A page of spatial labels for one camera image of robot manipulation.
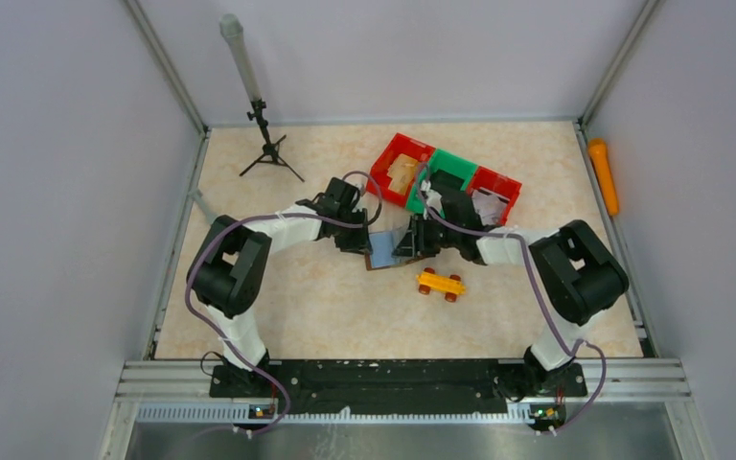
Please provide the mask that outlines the brown leather card holder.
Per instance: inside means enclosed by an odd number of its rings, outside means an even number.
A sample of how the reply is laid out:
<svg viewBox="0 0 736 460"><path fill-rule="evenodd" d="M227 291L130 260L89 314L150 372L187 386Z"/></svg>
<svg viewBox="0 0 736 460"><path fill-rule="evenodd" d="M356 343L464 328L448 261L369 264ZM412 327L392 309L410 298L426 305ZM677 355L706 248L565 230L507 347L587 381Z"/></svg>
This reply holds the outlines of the brown leather card holder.
<svg viewBox="0 0 736 460"><path fill-rule="evenodd" d="M422 261L399 260L392 255L395 244L401 239L406 227L396 227L390 230L375 231L369 233L371 253L364 257L367 271L397 268L405 265L415 264Z"/></svg>

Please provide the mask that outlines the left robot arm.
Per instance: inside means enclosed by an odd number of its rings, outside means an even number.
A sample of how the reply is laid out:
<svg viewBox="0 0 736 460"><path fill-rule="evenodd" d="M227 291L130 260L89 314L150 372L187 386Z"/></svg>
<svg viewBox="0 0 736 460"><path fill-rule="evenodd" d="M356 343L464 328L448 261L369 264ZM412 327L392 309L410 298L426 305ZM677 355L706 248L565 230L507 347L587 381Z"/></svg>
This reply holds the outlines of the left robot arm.
<svg viewBox="0 0 736 460"><path fill-rule="evenodd" d="M217 217L190 265L185 300L188 310L211 326L225 346L233 384L246 396L265 391L267 349L252 307L271 255L306 242L333 239L344 253L369 255L368 216L362 191L334 177L313 199L283 211L236 220Z"/></svg>

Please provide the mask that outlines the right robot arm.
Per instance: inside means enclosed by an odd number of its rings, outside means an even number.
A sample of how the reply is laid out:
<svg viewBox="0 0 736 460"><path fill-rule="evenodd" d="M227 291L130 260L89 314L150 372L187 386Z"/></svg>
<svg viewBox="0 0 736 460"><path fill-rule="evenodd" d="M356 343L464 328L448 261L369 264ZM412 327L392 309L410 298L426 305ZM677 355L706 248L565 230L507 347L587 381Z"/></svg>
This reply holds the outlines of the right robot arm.
<svg viewBox="0 0 736 460"><path fill-rule="evenodd" d="M452 248L477 265L522 265L546 322L524 354L523 380L531 392L550 394L589 322L628 290L625 269L584 220L527 232L485 224L463 192L429 189L422 196L425 208L411 217L395 256L431 258Z"/></svg>

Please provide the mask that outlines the red bin with gold cards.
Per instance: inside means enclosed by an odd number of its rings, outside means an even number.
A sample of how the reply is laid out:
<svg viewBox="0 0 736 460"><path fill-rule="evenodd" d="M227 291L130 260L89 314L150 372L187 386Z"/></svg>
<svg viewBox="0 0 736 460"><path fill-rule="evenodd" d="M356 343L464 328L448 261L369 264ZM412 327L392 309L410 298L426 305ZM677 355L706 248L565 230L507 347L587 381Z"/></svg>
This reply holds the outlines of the red bin with gold cards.
<svg viewBox="0 0 736 460"><path fill-rule="evenodd" d="M396 133L371 167L369 175L373 181L366 183L366 191L384 202L405 208L416 168L426 163L434 152L433 146Z"/></svg>

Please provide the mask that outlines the gold cards stack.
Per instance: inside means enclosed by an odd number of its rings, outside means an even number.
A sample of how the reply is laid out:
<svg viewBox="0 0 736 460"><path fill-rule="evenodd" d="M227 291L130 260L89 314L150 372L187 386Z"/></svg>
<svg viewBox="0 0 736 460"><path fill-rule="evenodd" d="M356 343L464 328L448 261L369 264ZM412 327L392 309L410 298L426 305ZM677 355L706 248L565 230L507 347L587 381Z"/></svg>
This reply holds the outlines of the gold cards stack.
<svg viewBox="0 0 736 460"><path fill-rule="evenodd" d="M388 168L390 181L388 189L396 194L404 194L415 177L419 161L406 154L400 154Z"/></svg>

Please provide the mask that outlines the red bin with silver cards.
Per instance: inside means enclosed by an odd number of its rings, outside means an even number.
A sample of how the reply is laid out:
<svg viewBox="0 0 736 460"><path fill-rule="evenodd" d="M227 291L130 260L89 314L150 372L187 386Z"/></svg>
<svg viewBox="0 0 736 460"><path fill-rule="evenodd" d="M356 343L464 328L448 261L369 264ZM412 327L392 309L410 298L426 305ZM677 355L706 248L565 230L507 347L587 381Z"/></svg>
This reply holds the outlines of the red bin with silver cards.
<svg viewBox="0 0 736 460"><path fill-rule="evenodd" d="M485 225L504 225L517 202L522 184L501 173L479 167L467 187L471 203Z"/></svg>

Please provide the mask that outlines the yellow toy brick car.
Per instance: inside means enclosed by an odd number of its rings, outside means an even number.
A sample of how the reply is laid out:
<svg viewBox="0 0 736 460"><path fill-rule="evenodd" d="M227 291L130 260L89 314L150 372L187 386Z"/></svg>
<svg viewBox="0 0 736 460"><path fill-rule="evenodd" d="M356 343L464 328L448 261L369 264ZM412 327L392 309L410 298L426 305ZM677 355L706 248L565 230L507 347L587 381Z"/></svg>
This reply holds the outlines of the yellow toy brick car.
<svg viewBox="0 0 736 460"><path fill-rule="evenodd" d="M459 297L463 296L467 288L463 280L458 274L450 274L442 276L436 273L432 267L426 267L416 276L418 291L422 295L429 295L433 292L441 293L445 300L454 303Z"/></svg>

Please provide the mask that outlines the green plastic bin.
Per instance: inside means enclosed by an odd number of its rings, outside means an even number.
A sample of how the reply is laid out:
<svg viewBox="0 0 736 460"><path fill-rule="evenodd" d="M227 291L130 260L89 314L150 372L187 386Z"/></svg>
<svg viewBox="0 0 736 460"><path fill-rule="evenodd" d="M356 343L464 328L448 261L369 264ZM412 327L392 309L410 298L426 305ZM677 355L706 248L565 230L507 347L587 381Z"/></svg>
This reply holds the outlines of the green plastic bin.
<svg viewBox="0 0 736 460"><path fill-rule="evenodd" d="M427 178L431 188L438 192L457 190L465 194L479 168L478 164L443 149L436 149L426 163L427 167L424 167L424 162L420 162L413 168L413 181L408 198L403 204L405 210L414 214L424 211L424 204L414 191L416 185Z"/></svg>

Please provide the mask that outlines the orange flashlight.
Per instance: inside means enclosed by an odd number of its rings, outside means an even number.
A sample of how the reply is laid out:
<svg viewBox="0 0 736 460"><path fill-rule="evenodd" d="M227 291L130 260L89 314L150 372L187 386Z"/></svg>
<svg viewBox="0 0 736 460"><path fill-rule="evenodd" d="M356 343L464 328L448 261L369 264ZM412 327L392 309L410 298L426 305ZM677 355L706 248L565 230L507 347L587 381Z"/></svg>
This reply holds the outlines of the orange flashlight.
<svg viewBox="0 0 736 460"><path fill-rule="evenodd" d="M610 217L614 217L619 213L620 206L610 170L608 146L603 139L595 138L589 141L587 153L596 174L607 213Z"/></svg>

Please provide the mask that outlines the grey light on tripod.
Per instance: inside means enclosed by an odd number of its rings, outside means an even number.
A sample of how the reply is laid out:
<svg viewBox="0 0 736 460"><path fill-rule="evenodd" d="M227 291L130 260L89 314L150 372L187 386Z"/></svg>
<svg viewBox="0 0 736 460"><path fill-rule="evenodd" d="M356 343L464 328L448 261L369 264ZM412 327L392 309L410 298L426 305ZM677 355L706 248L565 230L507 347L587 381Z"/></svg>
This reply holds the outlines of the grey light on tripod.
<svg viewBox="0 0 736 460"><path fill-rule="evenodd" d="M280 154L280 147L286 140L286 135L277 140L273 140L270 135L269 122L264 115L266 103L246 49L242 23L235 14L226 13L221 17L218 24L220 35L230 50L250 103L250 110L246 113L247 118L257 124L264 140L262 153L240 172L240 177L249 173L255 166L266 164L286 168L304 183L305 179Z"/></svg>

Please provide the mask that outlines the grey metal bracket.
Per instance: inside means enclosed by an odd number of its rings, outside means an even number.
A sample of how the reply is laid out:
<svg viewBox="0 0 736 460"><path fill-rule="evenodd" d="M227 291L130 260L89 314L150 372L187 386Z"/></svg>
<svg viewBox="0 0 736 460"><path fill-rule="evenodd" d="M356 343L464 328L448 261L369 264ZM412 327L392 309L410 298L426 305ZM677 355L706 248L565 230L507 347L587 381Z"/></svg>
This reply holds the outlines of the grey metal bracket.
<svg viewBox="0 0 736 460"><path fill-rule="evenodd" d="M204 216L207 224L211 225L218 217L218 214L210 207L208 202L205 200L202 191L200 191L200 189L193 189L188 192L188 197L198 207L201 214Z"/></svg>

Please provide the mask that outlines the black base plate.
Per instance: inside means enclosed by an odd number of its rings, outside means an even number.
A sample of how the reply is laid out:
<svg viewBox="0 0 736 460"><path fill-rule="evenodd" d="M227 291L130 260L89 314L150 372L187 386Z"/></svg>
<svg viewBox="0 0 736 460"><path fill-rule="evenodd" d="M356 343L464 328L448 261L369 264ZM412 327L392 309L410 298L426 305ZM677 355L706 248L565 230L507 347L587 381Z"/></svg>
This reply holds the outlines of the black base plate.
<svg viewBox="0 0 736 460"><path fill-rule="evenodd" d="M214 367L209 394L275 401L292 415L470 415L504 413L527 398L584 397L580 364L543 379L521 359L379 359L270 361L265 374Z"/></svg>

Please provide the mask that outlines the aluminium front rail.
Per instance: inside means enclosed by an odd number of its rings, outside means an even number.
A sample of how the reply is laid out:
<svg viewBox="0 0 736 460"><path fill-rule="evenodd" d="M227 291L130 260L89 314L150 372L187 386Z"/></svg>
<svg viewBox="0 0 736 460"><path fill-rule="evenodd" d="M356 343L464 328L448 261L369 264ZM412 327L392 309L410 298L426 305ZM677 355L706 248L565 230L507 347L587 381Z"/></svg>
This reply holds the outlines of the aluminium front rail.
<svg viewBox="0 0 736 460"><path fill-rule="evenodd" d="M283 360L273 381L223 379L215 361L128 363L116 398L146 422L289 424L533 424L592 403L667 403L691 395L665 358L583 358L539 390L514 359Z"/></svg>

